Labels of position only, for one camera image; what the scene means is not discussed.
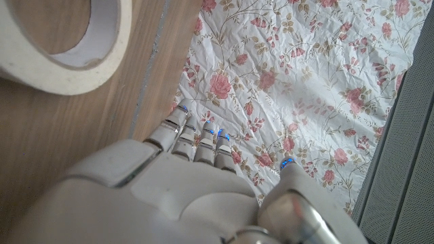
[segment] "gray panel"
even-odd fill
[[[368,198],[358,206],[361,212],[360,229],[375,243],[389,243],[407,191],[413,162],[434,94],[434,12],[430,11],[414,51],[414,65],[409,69],[396,103],[395,114],[380,153]]]
[[[434,111],[414,166],[392,243],[434,243]]]

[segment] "wood grain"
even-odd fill
[[[29,34],[51,53],[71,48],[83,36],[88,3],[12,1]],[[159,0],[133,0],[127,53],[113,77],[94,91],[57,96],[0,79],[0,243],[67,167],[127,138],[137,106],[146,105],[139,109],[137,140],[145,139],[169,113],[201,0],[170,1],[144,100],[137,104],[164,5]]]
[[[197,21],[198,7],[191,7],[181,1],[172,1],[161,33],[161,41],[158,54],[153,64],[150,81],[140,109],[139,119],[136,123],[133,139],[146,138],[169,115],[172,102],[178,87],[180,74],[167,72],[166,70],[178,70],[185,64],[187,50],[191,40],[190,32],[179,31],[174,33],[172,29],[184,29],[186,26],[194,26]]]

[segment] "blue led light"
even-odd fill
[[[280,166],[280,168],[283,169],[284,167],[286,167],[287,164],[288,164],[288,161],[282,162],[282,165]]]
[[[282,164],[280,165],[280,168],[283,169],[284,167],[286,167],[292,161],[293,161],[293,159],[287,159],[287,160],[283,161]]]

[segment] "pink rose print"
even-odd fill
[[[341,148],[338,148],[334,151],[334,159],[341,166],[348,162],[347,154]]]
[[[335,3],[338,3],[338,0],[321,0],[321,5],[323,7],[332,7]]]
[[[253,138],[253,136],[251,136],[249,133],[245,134],[244,140],[250,140],[250,138]]]
[[[327,182],[327,184],[331,185],[334,180],[334,172],[332,170],[326,170],[323,181]]]
[[[410,10],[410,3],[408,0],[398,0],[395,4],[396,16],[402,17],[406,15]]]
[[[259,165],[262,167],[272,166],[273,162],[271,161],[271,158],[268,153],[264,152],[262,155],[257,156],[257,159],[259,161]]]
[[[263,71],[260,80],[259,80],[259,88],[263,89],[264,91],[267,91],[268,88],[270,88],[274,82],[276,81],[276,78],[274,77],[274,73],[271,71]]]
[[[194,87],[196,85],[196,79],[189,82],[189,87]]]
[[[216,5],[215,0],[203,0],[202,9],[206,12],[211,12],[212,9],[216,8]]]
[[[349,29],[353,26],[350,22],[345,22],[341,27],[341,31],[349,31]]]
[[[362,150],[369,149],[369,139],[366,136],[362,136],[361,138],[357,139],[357,148]]]
[[[396,77],[396,85],[395,85],[395,89],[398,90],[399,87],[401,86],[401,82],[402,82],[402,77],[404,76],[404,74],[400,74]]]
[[[252,102],[248,102],[244,105],[244,110],[247,113],[247,115],[251,115],[253,112],[253,104]]]
[[[363,106],[363,101],[360,99],[356,99],[354,101],[351,102],[351,110],[353,111],[353,113],[356,115],[358,113],[360,113],[360,109]]]
[[[288,129],[290,131],[296,131],[298,129],[298,125],[296,123],[292,123],[292,124],[290,124],[290,126],[288,127]]]
[[[218,99],[228,98],[228,92],[231,90],[231,84],[228,77],[224,75],[213,75],[211,78],[211,92],[216,94]]]
[[[259,17],[256,17],[254,20],[250,21],[250,23],[256,27],[261,27],[261,28],[267,27],[267,23],[265,22],[265,20],[262,20],[261,22]]]
[[[352,103],[353,101],[356,101],[359,99],[359,96],[361,94],[360,88],[352,89],[351,91],[348,91],[347,93],[347,102]]]
[[[243,65],[245,64],[246,60],[247,60],[247,54],[240,54],[237,56],[236,63],[238,65]]]
[[[385,37],[387,38],[391,38],[392,35],[392,28],[391,25],[389,23],[384,23],[382,25],[382,33],[384,34]]]
[[[264,178],[259,177],[259,173],[256,173],[255,176],[252,178],[252,180],[254,182],[254,186],[258,186],[259,184],[262,184],[265,181]]]
[[[340,34],[340,35],[339,35],[339,39],[340,39],[341,41],[344,41],[347,37],[348,37],[347,34]]]
[[[380,141],[383,130],[384,130],[384,126],[379,128],[374,127],[374,131],[375,131],[374,137],[377,138],[376,140],[377,142]]]
[[[211,122],[214,122],[214,116],[211,116],[211,111],[208,111],[208,112],[206,112],[206,114],[203,114],[201,121],[211,121]]]
[[[202,30],[202,20],[198,18],[196,21],[195,35],[199,35],[201,30]]]
[[[313,178],[314,174],[318,172],[318,169],[313,166],[313,162],[307,162],[306,166],[304,166],[303,169],[312,178]]]
[[[296,48],[297,57],[303,55],[305,51],[299,47]]]
[[[295,146],[294,141],[292,140],[292,138],[285,138],[283,140],[283,149],[285,149],[285,151],[290,152]]]
[[[354,129],[346,129],[344,130],[344,135],[346,137],[351,137],[355,135],[355,130]]]
[[[238,152],[232,152],[232,159],[234,164],[238,164],[241,162],[241,156],[238,154]]]

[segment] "floral bedsheet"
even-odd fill
[[[431,0],[204,0],[174,104],[229,131],[258,200],[294,157],[352,208]]]

